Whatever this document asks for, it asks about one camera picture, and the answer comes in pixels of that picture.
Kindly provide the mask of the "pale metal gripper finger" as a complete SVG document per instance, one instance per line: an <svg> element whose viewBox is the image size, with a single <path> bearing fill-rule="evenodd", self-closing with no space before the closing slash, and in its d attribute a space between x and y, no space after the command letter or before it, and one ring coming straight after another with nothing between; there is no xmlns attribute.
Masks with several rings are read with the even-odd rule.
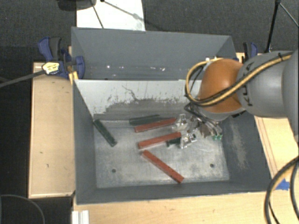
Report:
<svg viewBox="0 0 299 224"><path fill-rule="evenodd" d="M174 125L172 126L172 129L174 131L183 131L186 129L186 127L187 127L186 115L184 113L179 114Z"/></svg>
<svg viewBox="0 0 299 224"><path fill-rule="evenodd" d="M197 137L194 133L186 133L181 137L179 146L181 149L185 149L196 141L197 141Z"/></svg>

